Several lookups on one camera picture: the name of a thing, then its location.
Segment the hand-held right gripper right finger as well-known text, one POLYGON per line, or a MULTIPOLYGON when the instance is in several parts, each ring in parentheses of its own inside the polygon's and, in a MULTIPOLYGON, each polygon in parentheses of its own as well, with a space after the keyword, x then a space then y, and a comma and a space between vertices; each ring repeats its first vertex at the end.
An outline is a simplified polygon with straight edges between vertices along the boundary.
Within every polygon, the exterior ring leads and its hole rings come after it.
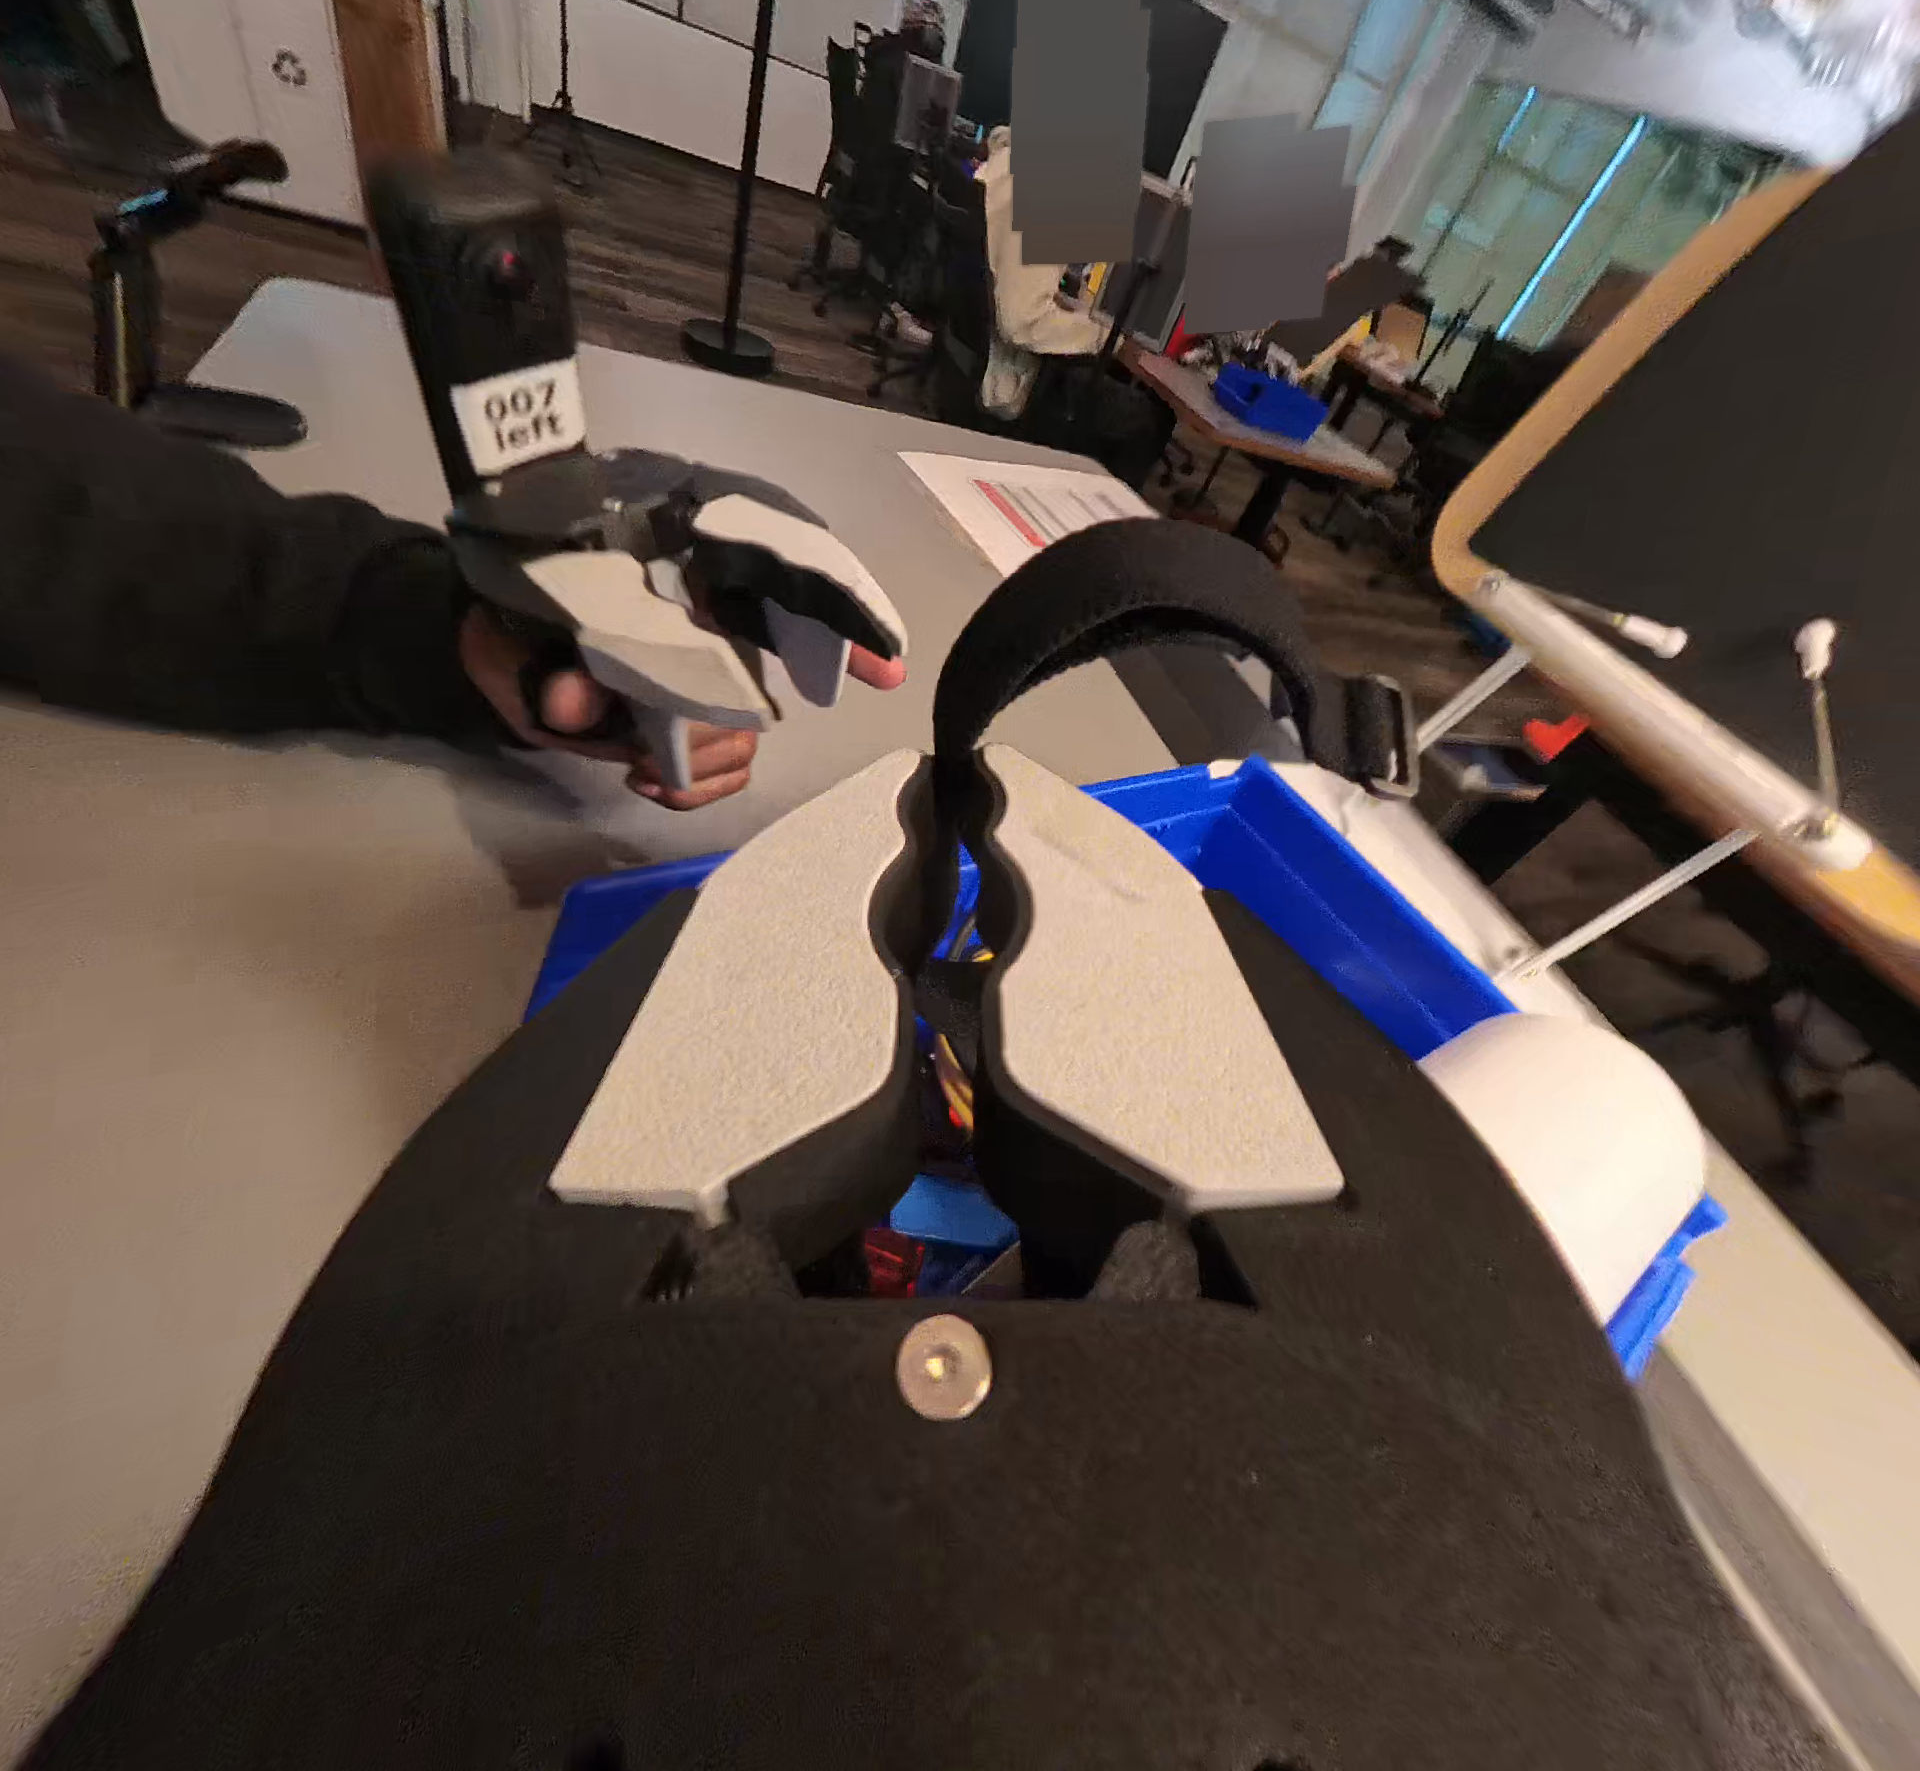
POLYGON ((1207 889, 1012 747, 980 751, 980 943, 980 1172, 1040 1280, 1096 1280, 1139 1221, 1341 1193, 1207 889))

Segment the black stand pole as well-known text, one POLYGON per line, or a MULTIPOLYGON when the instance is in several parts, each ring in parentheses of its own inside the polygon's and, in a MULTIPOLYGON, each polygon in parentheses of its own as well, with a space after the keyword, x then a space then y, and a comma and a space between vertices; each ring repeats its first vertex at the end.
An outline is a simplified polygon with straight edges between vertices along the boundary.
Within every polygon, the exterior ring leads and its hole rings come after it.
POLYGON ((756 225, 756 174, 760 174, 760 139, 761 139, 761 98, 767 98, 767 78, 769 78, 775 2, 780 0, 756 0, 756 48, 752 48, 746 108, 740 108, 740 155, 738 155, 738 174, 733 174, 733 217, 730 217, 730 257, 725 257, 720 313, 681 323, 687 360, 697 361, 697 369, 733 377, 733 380, 767 380, 775 371, 769 337, 740 323, 746 257, 752 257, 752 225, 756 225))

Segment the black tripod light stand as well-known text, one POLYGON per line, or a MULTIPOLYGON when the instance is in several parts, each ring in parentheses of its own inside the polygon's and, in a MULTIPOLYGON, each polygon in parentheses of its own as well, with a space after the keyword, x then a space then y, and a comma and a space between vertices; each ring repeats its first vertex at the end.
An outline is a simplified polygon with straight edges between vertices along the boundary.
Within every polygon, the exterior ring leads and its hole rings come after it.
POLYGON ((568 0, 557 0, 557 90, 554 101, 534 113, 530 134, 548 134, 557 141, 557 171, 573 193, 594 190, 602 167, 573 101, 568 0))

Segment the blue plastic bin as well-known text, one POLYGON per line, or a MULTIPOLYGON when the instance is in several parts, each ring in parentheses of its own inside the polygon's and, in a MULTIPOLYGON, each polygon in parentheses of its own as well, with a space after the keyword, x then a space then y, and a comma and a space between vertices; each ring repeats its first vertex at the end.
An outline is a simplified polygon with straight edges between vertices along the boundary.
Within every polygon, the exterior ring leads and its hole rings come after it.
MULTIPOLYGON (((1268 757, 1218 757, 1084 792, 1156 839, 1202 889, 1236 895, 1410 1060, 1488 1017, 1537 1011, 1518 1009, 1461 954, 1268 757)), ((1571 997, 1549 997, 1542 1017, 1595 1021, 1571 997)), ((1688 1246, 1722 1227, 1728 1212, 1708 1190, 1683 1259, 1662 1259, 1600 1329, 1631 1379, 1647 1374, 1687 1302, 1688 1246)))
POLYGON ((1221 415, 1282 445, 1308 445, 1327 423, 1327 405, 1316 391, 1262 369, 1221 361, 1208 394, 1221 415))

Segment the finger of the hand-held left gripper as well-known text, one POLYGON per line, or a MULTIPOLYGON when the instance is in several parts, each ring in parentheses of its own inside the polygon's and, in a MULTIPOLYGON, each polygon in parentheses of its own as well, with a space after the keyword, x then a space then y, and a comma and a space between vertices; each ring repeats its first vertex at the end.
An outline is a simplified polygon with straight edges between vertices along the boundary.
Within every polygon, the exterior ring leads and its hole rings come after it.
POLYGON ((792 502, 687 498, 687 594, 715 634, 769 652, 792 689, 834 706, 847 681, 899 689, 909 628, 866 566, 792 502))
POLYGON ((521 568, 564 612, 590 677, 624 698, 642 726, 769 726, 746 660, 687 607, 652 594, 638 557, 548 551, 521 568))

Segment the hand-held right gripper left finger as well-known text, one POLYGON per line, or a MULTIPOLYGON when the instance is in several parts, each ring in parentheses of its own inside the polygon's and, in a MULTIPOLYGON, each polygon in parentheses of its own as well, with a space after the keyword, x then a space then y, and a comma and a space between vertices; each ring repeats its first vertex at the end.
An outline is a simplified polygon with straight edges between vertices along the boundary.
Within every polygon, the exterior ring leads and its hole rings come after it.
POLYGON ((925 755, 890 751, 697 889, 548 1190, 761 1229, 809 1265, 918 1161, 925 755))

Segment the white recycling bin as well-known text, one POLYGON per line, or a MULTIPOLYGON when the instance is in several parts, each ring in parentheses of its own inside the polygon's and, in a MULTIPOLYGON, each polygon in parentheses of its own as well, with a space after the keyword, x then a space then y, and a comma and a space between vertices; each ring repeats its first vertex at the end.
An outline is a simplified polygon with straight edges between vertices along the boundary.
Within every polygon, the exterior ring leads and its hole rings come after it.
POLYGON ((346 78, 332 0, 228 0, 253 139, 269 141, 287 176, 259 198, 346 231, 361 231, 361 190, 346 113, 346 78))
POLYGON ((134 0, 160 116, 194 144, 253 139, 253 101, 228 0, 134 0))

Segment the white bottle with black cap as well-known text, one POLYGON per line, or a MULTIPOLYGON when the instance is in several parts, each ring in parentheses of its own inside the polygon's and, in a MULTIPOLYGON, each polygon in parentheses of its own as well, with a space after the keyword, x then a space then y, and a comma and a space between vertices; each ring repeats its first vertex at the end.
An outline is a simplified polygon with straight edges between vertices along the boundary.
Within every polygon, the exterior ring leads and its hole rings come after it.
POLYGON ((1500 1011, 1419 1060, 1609 1329, 1708 1202, 1708 1134, 1674 1078, 1580 1017, 1500 1011))

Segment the wooden post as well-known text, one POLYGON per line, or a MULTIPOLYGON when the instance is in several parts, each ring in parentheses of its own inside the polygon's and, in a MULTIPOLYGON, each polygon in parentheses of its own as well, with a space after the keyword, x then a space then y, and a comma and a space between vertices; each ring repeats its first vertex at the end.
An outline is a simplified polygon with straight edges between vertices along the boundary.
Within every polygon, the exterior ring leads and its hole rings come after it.
POLYGON ((445 155, 437 58, 422 0, 332 0, 357 198, 372 209, 373 174, 398 158, 445 155))

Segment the wooden work table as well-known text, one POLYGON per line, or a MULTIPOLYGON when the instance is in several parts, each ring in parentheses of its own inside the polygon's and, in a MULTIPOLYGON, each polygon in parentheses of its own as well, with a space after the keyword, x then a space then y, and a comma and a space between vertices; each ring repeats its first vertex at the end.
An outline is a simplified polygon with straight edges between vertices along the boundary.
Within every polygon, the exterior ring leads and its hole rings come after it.
POLYGON ((1202 512, 1221 461, 1241 461, 1253 473, 1253 494, 1236 519, 1236 538, 1282 566, 1290 534, 1282 528, 1282 502, 1290 489, 1323 489, 1329 498, 1390 494, 1400 476, 1368 455, 1349 434, 1320 427, 1308 439, 1257 430, 1230 415, 1198 369, 1143 345, 1116 341, 1124 377, 1173 415, 1169 449, 1190 452, 1207 473, 1190 482, 1183 512, 1202 512))

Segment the black desktop stand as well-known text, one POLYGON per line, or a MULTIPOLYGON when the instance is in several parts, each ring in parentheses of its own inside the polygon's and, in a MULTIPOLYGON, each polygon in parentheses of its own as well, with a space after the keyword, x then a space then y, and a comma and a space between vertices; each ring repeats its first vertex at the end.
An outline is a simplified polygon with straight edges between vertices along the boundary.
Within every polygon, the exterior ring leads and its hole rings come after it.
POLYGON ((98 212, 89 255, 92 391, 158 430, 232 452, 283 452, 307 439, 293 405, 158 377, 158 245, 205 220, 243 182, 287 182, 287 158, 259 139, 228 139, 166 167, 160 182, 98 212))

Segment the black office chair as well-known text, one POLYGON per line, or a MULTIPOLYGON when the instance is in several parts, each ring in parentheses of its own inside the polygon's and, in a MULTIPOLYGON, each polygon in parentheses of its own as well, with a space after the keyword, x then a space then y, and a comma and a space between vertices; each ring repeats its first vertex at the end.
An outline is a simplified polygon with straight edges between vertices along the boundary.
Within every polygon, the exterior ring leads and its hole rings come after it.
POLYGON ((899 278, 915 278, 925 262, 926 198, 915 184, 915 150, 895 144, 895 113, 909 59, 944 59, 944 8, 913 0, 899 29, 873 32, 866 48, 828 44, 829 70, 829 150, 822 171, 822 220, 800 284, 815 284, 817 307, 834 293, 829 248, 847 234, 858 241, 851 293, 877 307, 873 327, 851 341, 880 350, 885 341, 925 350, 931 332, 909 310, 899 278))

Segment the black flag board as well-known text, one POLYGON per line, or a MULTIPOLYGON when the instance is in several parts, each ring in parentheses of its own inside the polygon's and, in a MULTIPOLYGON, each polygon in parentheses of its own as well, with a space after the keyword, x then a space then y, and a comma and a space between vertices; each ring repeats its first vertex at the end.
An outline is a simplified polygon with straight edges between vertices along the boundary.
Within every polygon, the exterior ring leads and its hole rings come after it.
MULTIPOLYGON (((1230 25, 1202 0, 1143 0, 1145 48, 1145 174, 1173 176, 1183 141, 1224 44, 1230 25)), ((1012 122, 1016 0, 967 0, 956 40, 958 116, 995 128, 1012 122)))

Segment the printed paper sheet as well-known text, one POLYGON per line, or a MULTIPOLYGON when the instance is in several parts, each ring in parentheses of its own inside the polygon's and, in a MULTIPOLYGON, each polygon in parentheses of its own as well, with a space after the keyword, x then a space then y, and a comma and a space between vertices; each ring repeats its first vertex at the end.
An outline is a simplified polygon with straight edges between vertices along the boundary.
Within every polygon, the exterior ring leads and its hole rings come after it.
POLYGON ((995 462, 934 452, 899 452, 899 462, 1000 576, 1084 528, 1156 519, 1156 509, 1099 467, 995 462))

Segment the person's left hand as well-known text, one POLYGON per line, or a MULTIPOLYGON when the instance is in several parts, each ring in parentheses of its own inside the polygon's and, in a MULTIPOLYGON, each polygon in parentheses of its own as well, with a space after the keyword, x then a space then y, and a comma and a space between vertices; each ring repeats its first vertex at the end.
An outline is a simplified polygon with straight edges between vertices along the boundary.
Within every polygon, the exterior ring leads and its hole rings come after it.
POLYGON ((752 786, 760 755, 756 730, 692 726, 687 747, 688 783, 674 786, 642 743, 609 734, 615 698, 583 670, 548 670, 539 677, 539 701, 534 706, 526 677, 534 670, 534 642, 486 607, 464 612, 457 645, 468 681, 526 747, 614 768, 638 799, 677 815, 704 812, 752 786))

